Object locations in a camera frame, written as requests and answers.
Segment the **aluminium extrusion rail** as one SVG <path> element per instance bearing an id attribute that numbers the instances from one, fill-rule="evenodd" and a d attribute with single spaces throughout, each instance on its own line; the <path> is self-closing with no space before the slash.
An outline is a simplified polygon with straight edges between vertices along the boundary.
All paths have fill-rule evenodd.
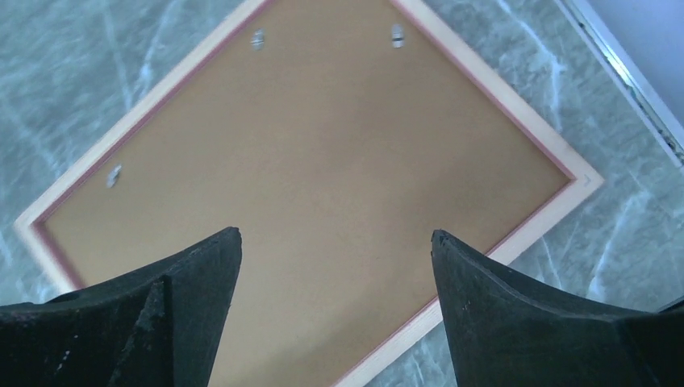
<path id="1" fill-rule="evenodd" d="M 683 3 L 561 1 L 649 130 L 683 168 Z"/>

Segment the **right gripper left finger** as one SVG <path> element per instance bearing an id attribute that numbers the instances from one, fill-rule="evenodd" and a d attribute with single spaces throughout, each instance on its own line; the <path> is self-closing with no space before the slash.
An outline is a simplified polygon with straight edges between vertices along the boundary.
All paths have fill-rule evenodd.
<path id="1" fill-rule="evenodd" d="M 3 306 L 2 385 L 208 385 L 241 259 L 229 227 L 43 304 Z"/>

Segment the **pink photo frame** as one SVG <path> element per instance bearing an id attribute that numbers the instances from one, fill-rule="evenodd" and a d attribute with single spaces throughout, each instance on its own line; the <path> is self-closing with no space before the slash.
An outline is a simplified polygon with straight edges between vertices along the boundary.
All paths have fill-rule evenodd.
<path id="1" fill-rule="evenodd" d="M 362 386 L 442 319 L 431 235 L 509 264 L 603 178 L 422 1 L 247 1 L 16 220 L 62 292 L 225 227 L 210 383 Z"/>

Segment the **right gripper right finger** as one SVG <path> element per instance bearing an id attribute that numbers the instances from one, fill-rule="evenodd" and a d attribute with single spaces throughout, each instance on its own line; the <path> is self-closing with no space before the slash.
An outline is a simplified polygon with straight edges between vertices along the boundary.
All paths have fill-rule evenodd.
<path id="1" fill-rule="evenodd" d="M 460 386 L 680 386 L 683 304 L 658 312 L 566 293 L 436 230 L 432 267 Z"/>

